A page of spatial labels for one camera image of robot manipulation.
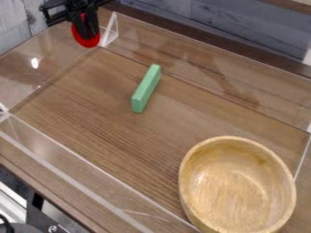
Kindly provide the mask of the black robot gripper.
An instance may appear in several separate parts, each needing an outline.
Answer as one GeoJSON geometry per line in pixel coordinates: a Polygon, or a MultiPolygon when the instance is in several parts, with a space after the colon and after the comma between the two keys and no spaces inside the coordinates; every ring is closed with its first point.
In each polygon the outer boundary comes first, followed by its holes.
{"type": "Polygon", "coordinates": [[[39,6],[39,11],[48,26],[69,21],[75,39],[88,40],[100,32],[97,9],[108,2],[109,0],[47,0],[39,6]]]}

